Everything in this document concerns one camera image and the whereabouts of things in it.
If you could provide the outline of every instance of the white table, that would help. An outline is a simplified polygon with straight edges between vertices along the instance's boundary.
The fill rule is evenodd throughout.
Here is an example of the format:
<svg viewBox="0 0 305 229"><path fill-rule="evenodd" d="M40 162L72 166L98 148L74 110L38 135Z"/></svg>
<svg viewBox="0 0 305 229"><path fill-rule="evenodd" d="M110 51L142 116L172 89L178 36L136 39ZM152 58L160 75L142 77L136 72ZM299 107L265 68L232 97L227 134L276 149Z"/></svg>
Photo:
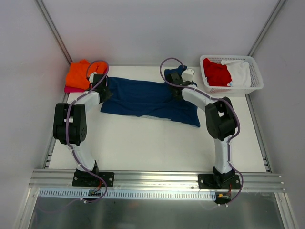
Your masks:
<svg viewBox="0 0 305 229"><path fill-rule="evenodd" d="M200 68L194 81L203 88ZM162 83L159 67L110 67L109 76ZM80 93L71 93L68 101ZM240 123L240 135L232 143L233 165L242 172L265 172L246 98L230 97ZM212 171L214 140L208 134L205 114L198 109L201 127L187 124L105 114L96 106L87 116L88 143L99 169L141 171ZM69 150L57 140L49 168L75 169Z"/></svg>

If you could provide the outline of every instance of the blue cloth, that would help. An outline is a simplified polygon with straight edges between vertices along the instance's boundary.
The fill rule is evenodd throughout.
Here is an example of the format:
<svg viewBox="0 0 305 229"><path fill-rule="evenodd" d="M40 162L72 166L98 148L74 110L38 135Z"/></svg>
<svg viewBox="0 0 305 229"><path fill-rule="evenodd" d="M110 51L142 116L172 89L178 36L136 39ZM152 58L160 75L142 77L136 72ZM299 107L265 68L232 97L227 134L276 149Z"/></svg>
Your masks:
<svg viewBox="0 0 305 229"><path fill-rule="evenodd" d="M103 103L101 112L115 115L143 115L170 119L200 127L197 106L172 98L166 83L108 78L112 97Z"/></svg>

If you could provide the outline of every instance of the magenta cloth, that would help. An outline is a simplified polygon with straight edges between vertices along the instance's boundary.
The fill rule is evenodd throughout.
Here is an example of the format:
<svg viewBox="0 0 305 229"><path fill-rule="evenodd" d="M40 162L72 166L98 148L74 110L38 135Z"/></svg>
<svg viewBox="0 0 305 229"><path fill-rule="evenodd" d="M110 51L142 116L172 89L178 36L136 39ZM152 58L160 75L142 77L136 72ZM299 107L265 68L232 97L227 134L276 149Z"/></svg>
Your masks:
<svg viewBox="0 0 305 229"><path fill-rule="evenodd" d="M84 92L85 90L81 88L65 86L63 91L66 93L71 93L71 92Z"/></svg>

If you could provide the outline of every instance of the orange cloth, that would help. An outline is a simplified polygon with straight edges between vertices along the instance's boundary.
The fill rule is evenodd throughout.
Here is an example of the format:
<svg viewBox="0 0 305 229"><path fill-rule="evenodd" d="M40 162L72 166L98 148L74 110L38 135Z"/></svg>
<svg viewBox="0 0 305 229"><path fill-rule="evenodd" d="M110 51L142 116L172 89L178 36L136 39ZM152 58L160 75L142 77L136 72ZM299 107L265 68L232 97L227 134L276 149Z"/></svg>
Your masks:
<svg viewBox="0 0 305 229"><path fill-rule="evenodd" d="M71 63L69 72L66 76L66 86L86 90L89 88L89 80L87 78L93 72L97 72L98 74L104 74L106 72L107 64L104 62L97 62L90 66L86 77L86 71L89 64L90 63L86 60L81 60L79 63Z"/></svg>

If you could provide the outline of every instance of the folded cloth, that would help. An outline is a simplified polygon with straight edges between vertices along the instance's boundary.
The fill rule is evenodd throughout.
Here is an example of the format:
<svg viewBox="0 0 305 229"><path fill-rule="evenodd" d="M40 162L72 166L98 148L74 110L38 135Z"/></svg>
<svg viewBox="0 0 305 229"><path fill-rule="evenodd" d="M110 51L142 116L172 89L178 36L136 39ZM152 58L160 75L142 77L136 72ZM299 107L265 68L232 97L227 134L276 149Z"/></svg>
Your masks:
<svg viewBox="0 0 305 229"><path fill-rule="evenodd" d="M115 115L149 116L200 127L197 106L174 99L166 83L110 77L112 97L101 112Z"/></svg>
<svg viewBox="0 0 305 229"><path fill-rule="evenodd" d="M250 87L251 86L251 75L250 66L246 61L231 61L223 60L222 65L226 65L230 73L232 82L228 86L231 87Z"/></svg>
<svg viewBox="0 0 305 229"><path fill-rule="evenodd" d="M211 62L205 58L203 60L204 74L210 86L227 87L232 81L226 65Z"/></svg>
<svg viewBox="0 0 305 229"><path fill-rule="evenodd" d="M65 86L65 88L63 89L63 91L64 91L65 93L71 93L71 92L84 92L85 90L84 90L84 89L81 89L81 88Z"/></svg>
<svg viewBox="0 0 305 229"><path fill-rule="evenodd" d="M88 77L92 72L97 72L98 74L104 74L107 69L107 64L104 62L96 62L92 64L88 70L86 76L86 71L90 63L86 60L81 60L80 62L71 63L69 72L66 76L66 86L76 87L81 89L89 88Z"/></svg>

